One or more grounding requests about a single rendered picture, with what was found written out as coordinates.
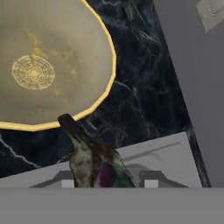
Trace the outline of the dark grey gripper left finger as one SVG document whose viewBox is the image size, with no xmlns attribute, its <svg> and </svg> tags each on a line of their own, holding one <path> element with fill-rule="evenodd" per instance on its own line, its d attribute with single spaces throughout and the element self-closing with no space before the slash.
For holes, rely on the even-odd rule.
<svg viewBox="0 0 224 224">
<path fill-rule="evenodd" d="M 70 171 L 59 171 L 53 178 L 33 185 L 32 188 L 74 188 L 73 174 Z"/>
</svg>

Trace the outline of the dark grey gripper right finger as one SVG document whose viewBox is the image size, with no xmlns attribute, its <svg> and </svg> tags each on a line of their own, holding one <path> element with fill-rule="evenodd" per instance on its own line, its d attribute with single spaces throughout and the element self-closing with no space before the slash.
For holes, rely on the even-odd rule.
<svg viewBox="0 0 224 224">
<path fill-rule="evenodd" d="M 139 186 L 142 188 L 187 188 L 187 185 L 168 179 L 161 171 L 140 171 Z"/>
</svg>

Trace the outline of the grey sink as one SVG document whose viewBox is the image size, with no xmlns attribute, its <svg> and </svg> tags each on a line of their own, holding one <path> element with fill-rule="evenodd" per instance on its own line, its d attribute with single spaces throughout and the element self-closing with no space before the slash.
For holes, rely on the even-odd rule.
<svg viewBox="0 0 224 224">
<path fill-rule="evenodd" d="M 168 179 L 187 187 L 202 187 L 185 132 L 122 147 L 118 152 L 133 175 L 137 187 L 140 187 L 140 171 L 161 171 Z M 0 178 L 0 188 L 31 188 L 52 179 L 60 171 L 70 171 L 69 164 L 59 163 Z"/>
</svg>

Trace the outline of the yellow rimmed tan bowl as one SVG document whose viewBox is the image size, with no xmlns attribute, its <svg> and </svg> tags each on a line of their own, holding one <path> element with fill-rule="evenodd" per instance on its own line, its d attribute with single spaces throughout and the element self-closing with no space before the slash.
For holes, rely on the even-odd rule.
<svg viewBox="0 0 224 224">
<path fill-rule="evenodd" d="M 0 129 L 89 116 L 115 77 L 115 44 L 87 0 L 0 0 Z"/>
</svg>

